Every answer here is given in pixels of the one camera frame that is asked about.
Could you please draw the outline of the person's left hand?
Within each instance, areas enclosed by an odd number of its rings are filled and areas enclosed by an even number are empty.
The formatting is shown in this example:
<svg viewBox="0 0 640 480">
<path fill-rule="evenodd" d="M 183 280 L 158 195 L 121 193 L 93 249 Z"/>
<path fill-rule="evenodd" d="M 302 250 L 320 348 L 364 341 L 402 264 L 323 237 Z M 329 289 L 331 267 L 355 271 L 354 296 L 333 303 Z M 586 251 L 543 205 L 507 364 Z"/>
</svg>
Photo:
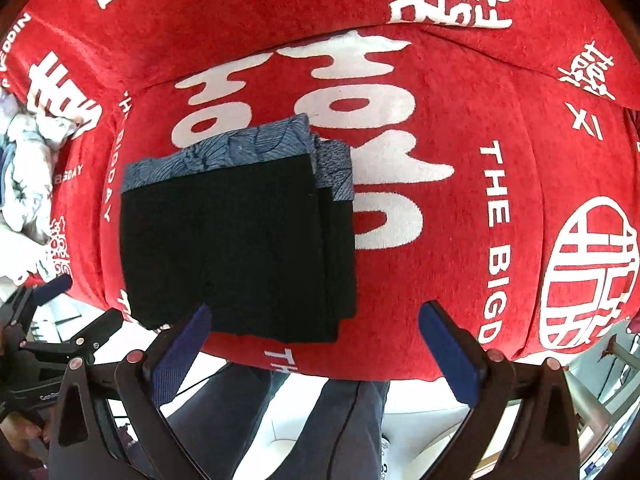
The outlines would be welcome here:
<svg viewBox="0 0 640 480">
<path fill-rule="evenodd" d="M 1 431 L 14 451 L 29 458 L 36 458 L 37 455 L 32 450 L 30 441 L 41 439 L 44 443 L 48 443 L 51 437 L 51 422 L 51 419 L 47 420 L 40 428 L 20 413 L 12 413 L 1 423 Z"/>
</svg>

